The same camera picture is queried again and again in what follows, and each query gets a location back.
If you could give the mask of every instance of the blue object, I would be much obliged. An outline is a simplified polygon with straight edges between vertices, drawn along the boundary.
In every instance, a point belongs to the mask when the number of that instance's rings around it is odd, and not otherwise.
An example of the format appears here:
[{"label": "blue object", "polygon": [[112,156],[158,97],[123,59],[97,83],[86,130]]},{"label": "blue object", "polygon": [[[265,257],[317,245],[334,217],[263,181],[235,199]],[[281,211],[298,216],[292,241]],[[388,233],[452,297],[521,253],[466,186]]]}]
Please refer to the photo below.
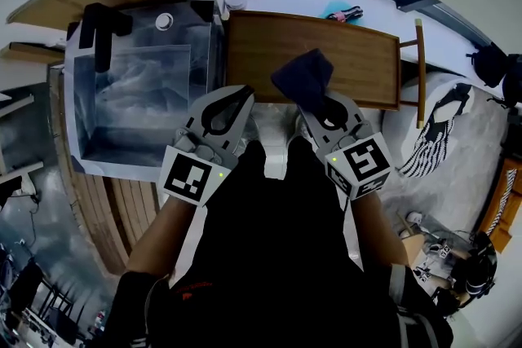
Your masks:
[{"label": "blue object", "polygon": [[274,72],[271,79],[286,98],[305,111],[317,114],[325,106],[325,90],[333,72],[334,66],[316,48],[292,59]]}]

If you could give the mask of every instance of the wooden table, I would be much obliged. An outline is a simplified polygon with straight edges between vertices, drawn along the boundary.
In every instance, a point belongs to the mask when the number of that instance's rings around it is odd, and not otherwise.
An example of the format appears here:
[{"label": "wooden table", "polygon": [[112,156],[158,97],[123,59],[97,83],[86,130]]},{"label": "wooden table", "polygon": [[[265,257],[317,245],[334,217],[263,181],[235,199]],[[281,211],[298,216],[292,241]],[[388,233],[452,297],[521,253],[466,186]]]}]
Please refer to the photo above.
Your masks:
[{"label": "wooden table", "polygon": [[252,86],[258,102],[289,103],[272,84],[271,74],[298,55],[319,48],[334,66],[331,90],[364,108],[398,110],[400,48],[418,45],[420,100],[403,104],[419,106],[421,123],[426,69],[420,20],[416,26],[418,39],[401,44],[393,35],[332,20],[234,11],[228,29],[227,84]]}]

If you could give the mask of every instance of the wooden stick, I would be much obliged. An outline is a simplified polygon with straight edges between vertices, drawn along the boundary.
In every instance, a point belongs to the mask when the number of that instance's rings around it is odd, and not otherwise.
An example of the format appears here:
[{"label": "wooden stick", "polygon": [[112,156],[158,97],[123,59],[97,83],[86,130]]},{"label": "wooden stick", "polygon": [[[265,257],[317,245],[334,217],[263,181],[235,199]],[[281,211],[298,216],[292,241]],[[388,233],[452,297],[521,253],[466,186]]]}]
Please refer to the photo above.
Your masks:
[{"label": "wooden stick", "polygon": [[114,202],[111,202],[111,210],[113,212],[114,210],[118,211],[118,217],[122,220],[123,228],[125,229],[125,235],[129,241],[130,247],[132,248],[136,244],[136,238],[132,229],[129,214],[126,210],[125,200],[123,199],[122,186],[120,185],[120,181],[117,178],[106,178],[104,181],[110,182],[110,187],[107,187],[109,201],[111,201],[111,196],[114,197]]},{"label": "wooden stick", "polygon": [[4,117],[9,113],[14,112],[15,110],[22,108],[23,106],[31,104],[32,102],[34,102],[34,96],[29,95],[25,99],[18,100],[13,104],[8,104],[5,108],[0,109],[0,117]]},{"label": "wooden stick", "polygon": [[138,212],[136,211],[134,197],[132,196],[131,182],[129,180],[124,180],[123,178],[121,178],[119,182],[122,189],[123,201],[125,202],[124,209],[129,217],[129,223],[132,227],[132,231],[134,231],[134,237],[137,242],[143,235],[144,231],[139,224]]},{"label": "wooden stick", "polygon": [[27,165],[26,167],[23,167],[21,169],[11,171],[10,173],[7,173],[5,175],[0,175],[0,184],[8,182],[9,180],[12,180],[22,174],[27,174],[27,173],[30,173],[31,171],[41,169],[42,167],[43,167],[43,163],[40,161],[40,162],[37,162],[36,164]]},{"label": "wooden stick", "polygon": [[424,112],[426,111],[426,58],[424,55],[424,33],[422,31],[422,21],[415,20],[415,30],[417,31],[417,51],[418,51],[418,110],[417,110],[417,129],[424,127]]},{"label": "wooden stick", "polygon": [[417,40],[414,39],[413,41],[407,41],[407,42],[401,42],[399,44],[399,48],[405,48],[407,46],[417,45]]},{"label": "wooden stick", "polygon": [[0,51],[3,59],[18,59],[33,63],[52,64],[64,60],[64,52],[46,46],[34,46],[23,42],[10,42]]},{"label": "wooden stick", "polygon": [[404,106],[414,106],[414,107],[418,106],[418,102],[410,102],[408,100],[401,100],[400,104],[404,104]]},{"label": "wooden stick", "polygon": [[141,188],[139,187],[139,181],[130,180],[130,192],[132,193],[132,199],[134,200],[134,205],[136,208],[136,213],[138,214],[139,224],[141,225],[142,231],[145,233],[147,231],[149,223],[147,219],[147,214],[145,213],[145,205],[144,205],[144,197],[141,194]]},{"label": "wooden stick", "polygon": [[154,185],[152,183],[139,182],[141,196],[144,199],[145,214],[147,215],[149,225],[153,223],[156,213],[159,211],[159,209],[157,209],[157,199],[154,196],[153,187]]},{"label": "wooden stick", "polygon": [[114,246],[116,247],[117,253],[122,259],[123,263],[127,264],[127,261],[129,261],[129,253],[127,252],[127,249],[130,250],[131,246],[129,245],[129,242],[127,240],[126,233],[123,230],[123,225],[121,231],[120,228],[118,228],[118,225],[116,224],[116,219],[113,216],[111,204],[107,196],[107,189],[105,188],[104,178],[99,175],[92,177],[94,180],[96,191],[98,193],[98,200],[100,201],[101,213],[104,216],[105,224],[107,225],[108,230],[110,232],[110,238],[113,239]]},{"label": "wooden stick", "polygon": [[411,226],[406,222],[405,217],[402,216],[399,212],[396,212],[396,213],[397,213],[397,217],[400,219],[400,221],[402,222],[402,224],[406,228],[406,231],[408,231],[409,236],[416,235],[414,230],[411,228]]}]

